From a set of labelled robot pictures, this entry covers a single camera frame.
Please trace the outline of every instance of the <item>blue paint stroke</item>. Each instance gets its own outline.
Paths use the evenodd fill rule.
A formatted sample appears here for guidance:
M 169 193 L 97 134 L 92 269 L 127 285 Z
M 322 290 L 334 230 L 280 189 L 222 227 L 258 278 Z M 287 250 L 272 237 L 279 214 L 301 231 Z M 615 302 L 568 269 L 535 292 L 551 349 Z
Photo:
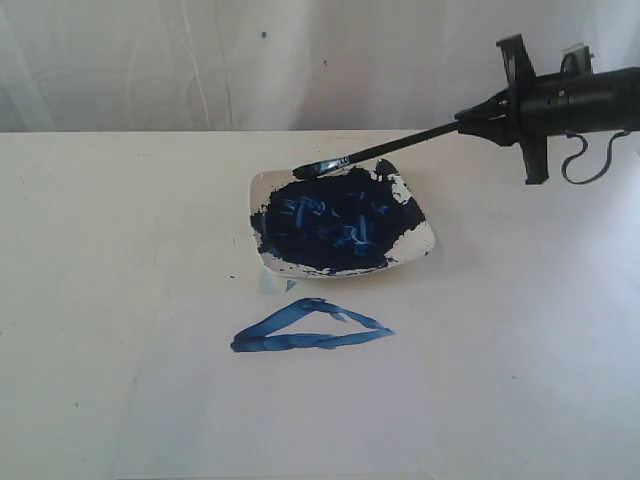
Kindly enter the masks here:
M 267 336 L 288 327 L 313 312 L 328 313 L 335 320 L 342 322 L 345 321 L 343 315 L 346 315 L 370 330 L 342 336 L 322 333 L 293 333 Z M 384 327 L 371 317 L 327 303 L 323 298 L 301 298 L 238 333 L 233 337 L 231 349 L 234 352 L 280 351 L 312 347 L 331 350 L 345 345 L 370 342 L 389 335 L 395 335 L 395 332 Z

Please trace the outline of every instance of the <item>white backdrop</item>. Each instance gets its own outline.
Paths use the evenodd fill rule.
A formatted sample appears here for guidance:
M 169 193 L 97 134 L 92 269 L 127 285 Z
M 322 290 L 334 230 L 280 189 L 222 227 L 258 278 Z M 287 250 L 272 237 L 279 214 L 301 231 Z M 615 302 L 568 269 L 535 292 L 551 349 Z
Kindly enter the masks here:
M 423 128 L 583 42 L 638 64 L 637 0 L 0 0 L 0 131 Z

